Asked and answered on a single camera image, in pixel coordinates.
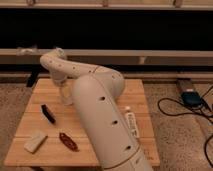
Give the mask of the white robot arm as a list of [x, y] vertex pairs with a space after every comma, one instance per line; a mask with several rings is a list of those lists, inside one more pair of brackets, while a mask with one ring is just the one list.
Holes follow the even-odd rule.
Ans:
[[40, 64], [57, 86], [75, 79], [72, 103], [103, 171], [153, 171], [116, 104], [125, 89], [120, 72], [69, 61], [61, 48], [42, 55]]

